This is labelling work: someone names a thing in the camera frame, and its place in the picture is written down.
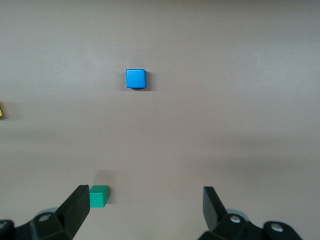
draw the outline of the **screw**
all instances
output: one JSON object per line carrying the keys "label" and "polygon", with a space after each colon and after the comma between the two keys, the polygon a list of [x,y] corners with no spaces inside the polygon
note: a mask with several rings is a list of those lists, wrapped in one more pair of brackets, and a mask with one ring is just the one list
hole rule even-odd
{"label": "screw", "polygon": [[2,229],[6,224],[7,224],[6,221],[4,221],[3,223],[0,223],[0,229]]}
{"label": "screw", "polygon": [[232,215],[232,216],[230,217],[230,220],[231,220],[231,222],[233,222],[233,223],[235,223],[235,224],[241,223],[240,218],[239,218],[238,216],[236,216],[236,215]]}
{"label": "screw", "polygon": [[277,223],[272,223],[272,224],[271,224],[271,228],[272,228],[274,231],[278,232],[278,233],[282,233],[282,232],[284,231],[284,229],[282,228],[282,226],[279,225],[279,224],[277,224]]}
{"label": "screw", "polygon": [[39,218],[39,222],[47,221],[50,218],[51,214],[43,215]]}

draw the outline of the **silver screw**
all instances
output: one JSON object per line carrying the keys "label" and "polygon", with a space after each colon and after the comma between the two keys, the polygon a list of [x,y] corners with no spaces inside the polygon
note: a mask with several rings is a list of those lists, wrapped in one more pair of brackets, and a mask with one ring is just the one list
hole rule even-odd
{"label": "silver screw", "polygon": [[0,229],[2,229],[6,224],[7,224],[6,221],[4,221],[3,223],[0,223]]}
{"label": "silver screw", "polygon": [[230,217],[230,220],[231,220],[231,222],[233,222],[233,223],[235,223],[235,224],[241,223],[240,218],[239,218],[238,216],[236,216],[236,215],[232,215],[232,216]]}
{"label": "silver screw", "polygon": [[47,221],[50,218],[51,214],[43,215],[39,218],[39,222]]}
{"label": "silver screw", "polygon": [[277,224],[277,223],[272,223],[272,224],[271,224],[271,228],[272,228],[274,231],[278,232],[278,233],[282,233],[282,232],[284,231],[284,229],[282,228],[282,226],[279,225],[279,224]]}

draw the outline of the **green cube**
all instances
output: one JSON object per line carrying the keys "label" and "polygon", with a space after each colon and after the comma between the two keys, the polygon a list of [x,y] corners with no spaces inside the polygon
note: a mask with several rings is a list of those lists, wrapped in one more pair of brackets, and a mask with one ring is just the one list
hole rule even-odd
{"label": "green cube", "polygon": [[109,200],[109,187],[107,185],[95,185],[90,189],[90,207],[104,208]]}

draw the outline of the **gray surface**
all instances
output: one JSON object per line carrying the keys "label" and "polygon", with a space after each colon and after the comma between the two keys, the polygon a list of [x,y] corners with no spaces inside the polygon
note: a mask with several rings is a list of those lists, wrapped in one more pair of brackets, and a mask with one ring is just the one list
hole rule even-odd
{"label": "gray surface", "polygon": [[[76,240],[196,240],[203,186],[320,236],[319,1],[1,1],[0,218],[108,184]],[[126,69],[150,87],[126,89]]]}

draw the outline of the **cube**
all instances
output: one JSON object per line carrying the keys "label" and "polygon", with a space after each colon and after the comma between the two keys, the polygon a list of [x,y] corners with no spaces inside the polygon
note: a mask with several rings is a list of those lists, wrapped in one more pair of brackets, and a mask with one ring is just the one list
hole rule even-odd
{"label": "cube", "polygon": [[126,87],[128,89],[145,89],[147,87],[147,71],[144,69],[127,69]]}
{"label": "cube", "polygon": [[107,185],[94,185],[90,189],[90,207],[104,208],[109,200],[109,187]]}

